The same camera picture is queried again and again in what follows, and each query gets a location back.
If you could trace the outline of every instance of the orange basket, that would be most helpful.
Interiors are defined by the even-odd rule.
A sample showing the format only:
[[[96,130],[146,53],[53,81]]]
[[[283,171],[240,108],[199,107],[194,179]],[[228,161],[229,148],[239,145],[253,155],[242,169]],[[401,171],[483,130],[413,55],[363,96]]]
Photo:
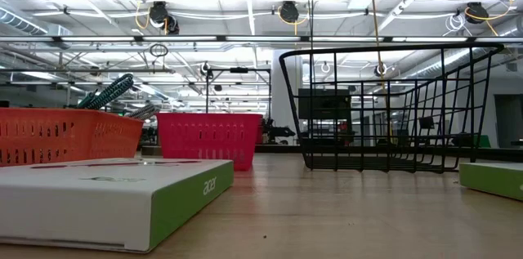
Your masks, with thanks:
[[[142,125],[87,109],[0,108],[0,167],[132,158]]]

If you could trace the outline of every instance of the ceiling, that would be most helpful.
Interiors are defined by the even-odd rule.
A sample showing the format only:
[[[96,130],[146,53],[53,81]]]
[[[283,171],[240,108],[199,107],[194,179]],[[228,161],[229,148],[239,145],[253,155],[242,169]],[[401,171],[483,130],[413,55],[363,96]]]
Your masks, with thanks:
[[[149,24],[142,29],[137,25],[146,24],[147,9],[154,1],[165,1],[168,10],[175,16],[180,25],[180,35],[311,35],[315,36],[373,36],[374,18],[372,0],[0,0],[0,8],[8,7],[20,16],[30,20],[36,25],[51,28],[50,25],[60,25],[77,36],[115,36],[115,35],[163,35],[163,30]],[[279,6],[283,1],[294,1],[300,12],[303,23],[288,25],[278,16]],[[492,20],[494,29],[504,29],[504,25],[519,16],[523,0],[375,0],[377,24],[381,26],[380,36],[394,37],[446,37],[453,36],[493,36],[486,23],[460,24],[458,19],[450,21],[457,11],[463,13],[468,2],[481,2],[488,10],[490,16],[499,16]],[[0,35],[26,35],[9,25],[0,24]],[[89,47],[90,43],[76,43],[75,46]],[[230,68],[246,66],[249,68],[270,68],[273,60],[273,50],[276,48],[297,49],[303,44],[292,43],[227,43],[227,42],[198,42],[197,47],[192,42],[167,43],[172,49],[164,58],[155,62],[155,68],[173,69],[172,74],[135,74],[136,81],[149,82],[198,82],[199,68],[203,62],[208,62],[213,68]],[[21,51],[31,52],[31,49],[44,46],[43,44],[12,43],[13,47]],[[136,44],[106,43],[103,46],[122,48],[137,47]],[[339,47],[350,47],[345,43]],[[58,63],[60,53],[64,59],[71,62],[68,68],[91,68],[95,65],[100,68],[144,69],[152,68],[155,60],[149,52],[143,55],[132,51],[104,51],[82,52],[79,51],[37,51],[33,55],[40,57],[44,62]],[[382,55],[382,61],[387,67],[394,67],[397,74],[408,73],[413,67],[421,65],[425,60],[436,53],[430,51],[395,51]],[[315,56],[315,73],[317,78],[331,77],[332,73],[322,71],[326,66],[334,64],[332,55]],[[304,74],[308,72],[309,57],[304,56]],[[373,69],[378,65],[378,56],[374,52],[356,53],[348,56],[339,56],[337,59],[339,78],[375,78]],[[95,78],[83,75],[86,81],[108,81],[118,74],[102,74]],[[260,75],[252,74],[223,74],[217,82],[259,82],[252,86],[224,86],[222,95],[266,95],[268,87],[259,78]],[[200,101],[192,87],[171,85],[155,86],[163,94],[187,100],[191,106],[199,106]],[[251,107],[250,110],[264,113],[267,98],[256,97],[239,98],[238,105]],[[137,98],[129,95],[128,100]]]

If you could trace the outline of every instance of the metal rack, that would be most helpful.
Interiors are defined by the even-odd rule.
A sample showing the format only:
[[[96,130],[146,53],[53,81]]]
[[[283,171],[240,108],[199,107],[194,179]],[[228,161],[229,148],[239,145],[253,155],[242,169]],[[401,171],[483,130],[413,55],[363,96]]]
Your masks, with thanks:
[[[488,52],[475,58],[473,49],[479,47]],[[446,71],[445,50],[450,49],[468,49],[468,62]],[[337,65],[334,64],[333,81],[315,81],[311,72],[308,93],[295,95],[285,66],[285,59],[291,56],[309,55],[311,61],[314,61],[312,59],[314,55],[333,54],[334,62],[337,62],[337,54],[340,53],[350,55],[357,52],[419,50],[440,51],[440,65],[437,66],[441,71],[439,76],[340,81],[337,80]],[[466,157],[470,162],[475,162],[485,115],[491,59],[502,50],[501,44],[475,42],[319,49],[290,51],[283,54],[279,62],[287,84],[288,97],[306,166],[310,169],[441,173],[454,171],[458,166],[460,157],[451,160],[445,152],[445,149],[453,144],[466,150]],[[486,75],[481,79],[475,78],[474,66],[483,60],[486,60]],[[395,87],[398,85],[409,87],[397,91]],[[346,95],[348,86],[353,87],[349,96]],[[330,95],[324,92],[327,88],[332,90]],[[482,94],[479,103],[475,99],[475,93]],[[466,104],[458,106],[457,99],[462,96],[467,98]],[[372,100],[365,104],[366,98]],[[295,99],[298,99],[302,105],[306,105],[308,109],[306,117],[298,115]],[[353,105],[352,99],[360,100],[360,105]],[[328,105],[322,104],[326,101],[329,101]],[[332,120],[332,124],[326,124],[326,127],[332,133],[324,133],[323,122],[315,123],[318,113],[331,115],[327,118]],[[398,121],[400,124],[392,122],[393,114],[403,115]],[[377,115],[383,121],[378,123],[374,121]],[[300,116],[301,119],[306,119],[304,132],[300,128]],[[359,129],[358,132],[352,131],[353,117],[360,119],[354,127]],[[431,125],[429,128],[423,128],[426,124],[422,122],[429,122]]]
[[[217,72],[216,75],[214,75],[213,78],[210,78],[210,74],[214,74],[214,72]],[[254,72],[266,85],[269,86],[269,102],[268,102],[268,113],[270,118],[270,104],[272,102],[271,99],[271,84],[272,84],[272,75],[270,73],[270,69],[257,69],[257,68],[209,68],[207,69],[207,73],[205,74],[205,113],[209,113],[209,86],[210,85],[226,85],[228,83],[222,83],[222,82],[215,82],[220,75],[222,75],[224,72],[230,72],[232,74],[246,74],[248,72]],[[267,72],[269,74],[268,80],[263,78],[261,72]],[[234,85],[241,85],[241,82],[234,83]]]

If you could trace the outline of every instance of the cardboard box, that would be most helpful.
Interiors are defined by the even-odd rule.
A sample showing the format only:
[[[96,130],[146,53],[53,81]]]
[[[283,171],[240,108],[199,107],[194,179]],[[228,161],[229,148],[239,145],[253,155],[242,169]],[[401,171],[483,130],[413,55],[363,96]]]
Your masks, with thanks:
[[[224,160],[0,167],[0,242],[149,252],[232,182]]]

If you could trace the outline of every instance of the pink basket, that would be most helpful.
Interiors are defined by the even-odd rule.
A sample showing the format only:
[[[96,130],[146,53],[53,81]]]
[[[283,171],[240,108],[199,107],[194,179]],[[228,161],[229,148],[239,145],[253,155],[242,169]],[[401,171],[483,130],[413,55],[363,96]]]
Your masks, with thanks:
[[[236,171],[253,165],[258,114],[157,114],[164,158],[225,159]]]

